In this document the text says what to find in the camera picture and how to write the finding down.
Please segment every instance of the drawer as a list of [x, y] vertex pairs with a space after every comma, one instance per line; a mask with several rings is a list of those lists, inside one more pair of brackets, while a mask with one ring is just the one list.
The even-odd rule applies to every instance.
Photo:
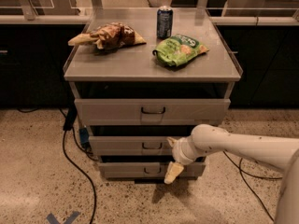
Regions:
[[97, 156], [172, 154], [167, 137], [162, 136], [90, 136], [89, 141], [93, 154]]
[[218, 125], [229, 99], [76, 99], [84, 125]]
[[[150, 162], [147, 159], [141, 162], [119, 161], [100, 162], [99, 169], [104, 178], [164, 178], [167, 172], [168, 162]], [[204, 159], [185, 166], [180, 177], [197, 178], [205, 170]]]

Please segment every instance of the bottom drawer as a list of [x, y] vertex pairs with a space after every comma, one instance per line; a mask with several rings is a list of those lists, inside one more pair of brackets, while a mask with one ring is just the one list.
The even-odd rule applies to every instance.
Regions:
[[[162, 157], [101, 157], [99, 163], [101, 175], [104, 178], [159, 178], [165, 177], [171, 156]], [[205, 170], [205, 158], [199, 158], [191, 165], [185, 166], [180, 177], [196, 179]]]

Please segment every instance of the can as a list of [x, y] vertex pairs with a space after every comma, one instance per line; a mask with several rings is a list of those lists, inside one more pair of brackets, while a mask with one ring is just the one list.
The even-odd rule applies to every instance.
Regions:
[[169, 6], [159, 7], [157, 11], [157, 37], [168, 38], [171, 35], [174, 11]]

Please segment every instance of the floor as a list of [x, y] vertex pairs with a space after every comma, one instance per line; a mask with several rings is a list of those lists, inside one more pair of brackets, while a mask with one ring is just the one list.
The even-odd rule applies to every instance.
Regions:
[[[78, 7], [91, 5], [90, 0], [77, 1]], [[148, 2], [103, 0], [103, 4], [146, 7]], [[64, 156], [63, 126], [64, 115], [58, 109], [30, 113], [0, 110], [0, 223], [90, 222], [93, 189], [86, 176]], [[299, 137], [299, 110], [234, 108], [227, 112], [221, 127], [231, 133]], [[78, 139], [77, 122], [75, 131]], [[71, 132], [66, 134], [65, 150], [95, 185], [97, 208], [93, 223], [272, 223], [223, 153], [206, 158], [206, 169], [196, 181], [179, 179], [164, 185], [105, 180], [97, 162], [78, 149]], [[244, 161], [243, 168], [256, 175], [280, 176], [249, 161]], [[246, 179], [273, 217], [280, 181], [249, 176]]]

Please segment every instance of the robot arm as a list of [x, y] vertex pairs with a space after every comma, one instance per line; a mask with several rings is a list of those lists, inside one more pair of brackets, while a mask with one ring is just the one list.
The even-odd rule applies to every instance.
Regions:
[[299, 223], [299, 139], [228, 133], [210, 125], [198, 125], [190, 136], [169, 138], [176, 162], [168, 166], [164, 182], [172, 183], [185, 165], [198, 157], [226, 151], [284, 174], [275, 223]]

